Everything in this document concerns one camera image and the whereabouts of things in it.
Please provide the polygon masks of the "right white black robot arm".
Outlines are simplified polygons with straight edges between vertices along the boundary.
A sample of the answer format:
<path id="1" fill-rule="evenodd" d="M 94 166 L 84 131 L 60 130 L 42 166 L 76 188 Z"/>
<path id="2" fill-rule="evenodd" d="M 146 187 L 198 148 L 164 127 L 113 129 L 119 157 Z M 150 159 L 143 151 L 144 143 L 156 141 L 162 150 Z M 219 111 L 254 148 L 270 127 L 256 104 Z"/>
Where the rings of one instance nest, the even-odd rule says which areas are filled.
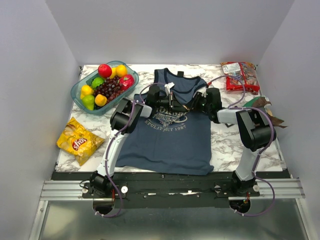
<path id="1" fill-rule="evenodd" d="M 256 169 L 262 153 L 276 139 L 275 129 L 266 112 L 256 107 L 222 107 L 218 88 L 197 91 L 191 109 L 205 113 L 216 124 L 237 125 L 243 151 L 238 167 L 232 173 L 230 191 L 235 196 L 253 189 Z"/>

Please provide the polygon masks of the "blue printed tank top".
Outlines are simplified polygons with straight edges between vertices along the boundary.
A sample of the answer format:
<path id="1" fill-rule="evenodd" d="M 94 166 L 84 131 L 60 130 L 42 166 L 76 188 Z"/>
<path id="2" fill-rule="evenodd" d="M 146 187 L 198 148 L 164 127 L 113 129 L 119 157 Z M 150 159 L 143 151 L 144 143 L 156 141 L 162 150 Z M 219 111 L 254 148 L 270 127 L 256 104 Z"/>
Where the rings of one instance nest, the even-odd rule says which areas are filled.
<path id="1" fill-rule="evenodd" d="M 210 119 L 197 111 L 172 112 L 164 106 L 149 118 L 139 118 L 116 167 L 204 176 L 214 169 L 211 158 Z"/>

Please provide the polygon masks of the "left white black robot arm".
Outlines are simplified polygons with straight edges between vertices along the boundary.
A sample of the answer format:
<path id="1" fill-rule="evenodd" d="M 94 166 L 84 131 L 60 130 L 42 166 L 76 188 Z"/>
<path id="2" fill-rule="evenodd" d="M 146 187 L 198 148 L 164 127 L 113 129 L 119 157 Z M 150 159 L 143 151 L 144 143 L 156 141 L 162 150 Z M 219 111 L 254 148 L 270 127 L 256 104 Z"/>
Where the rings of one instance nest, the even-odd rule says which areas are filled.
<path id="1" fill-rule="evenodd" d="M 174 83 L 152 83 L 145 87 L 146 97 L 139 94 L 139 99 L 123 98 L 110 119 L 111 133 L 100 164 L 89 178 L 92 190 L 101 198 L 107 197 L 117 186 L 112 180 L 115 166 L 123 144 L 137 126 L 140 118 L 149 118 L 158 107 L 171 110 L 179 103 L 174 100 Z"/>

